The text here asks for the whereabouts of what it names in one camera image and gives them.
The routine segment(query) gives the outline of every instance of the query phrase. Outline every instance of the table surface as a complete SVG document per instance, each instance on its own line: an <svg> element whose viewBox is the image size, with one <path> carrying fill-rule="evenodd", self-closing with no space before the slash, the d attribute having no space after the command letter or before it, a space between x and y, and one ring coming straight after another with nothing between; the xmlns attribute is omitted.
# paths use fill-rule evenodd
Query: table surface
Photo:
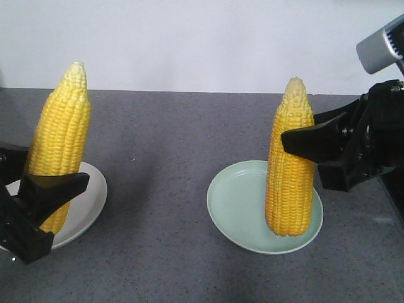
<svg viewBox="0 0 404 303"><path fill-rule="evenodd" d="M1 141L28 146L50 90L0 90ZM267 160L279 94L91 91L83 161L108 183L97 221L30 265L0 251L1 302L404 302L404 228L378 179L314 187L319 235L279 256L230 242L206 192ZM353 96L311 95L315 113Z"/></svg>

